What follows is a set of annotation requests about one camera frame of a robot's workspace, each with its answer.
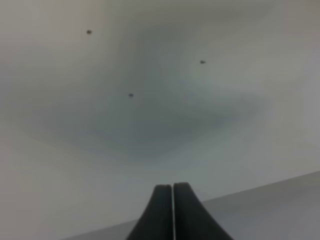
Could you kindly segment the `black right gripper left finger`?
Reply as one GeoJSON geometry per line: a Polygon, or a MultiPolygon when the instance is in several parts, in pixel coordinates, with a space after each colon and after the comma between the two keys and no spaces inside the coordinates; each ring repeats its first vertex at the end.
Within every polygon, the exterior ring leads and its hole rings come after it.
{"type": "Polygon", "coordinates": [[[170,185],[156,185],[128,240],[172,240],[173,198],[170,185]]]}

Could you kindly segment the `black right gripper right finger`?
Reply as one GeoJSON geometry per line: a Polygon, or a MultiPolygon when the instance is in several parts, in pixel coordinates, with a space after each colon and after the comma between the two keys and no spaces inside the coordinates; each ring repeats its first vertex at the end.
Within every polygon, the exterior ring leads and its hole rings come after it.
{"type": "Polygon", "coordinates": [[[205,209],[189,183],[175,183],[174,222],[177,240],[232,240],[205,209]]]}

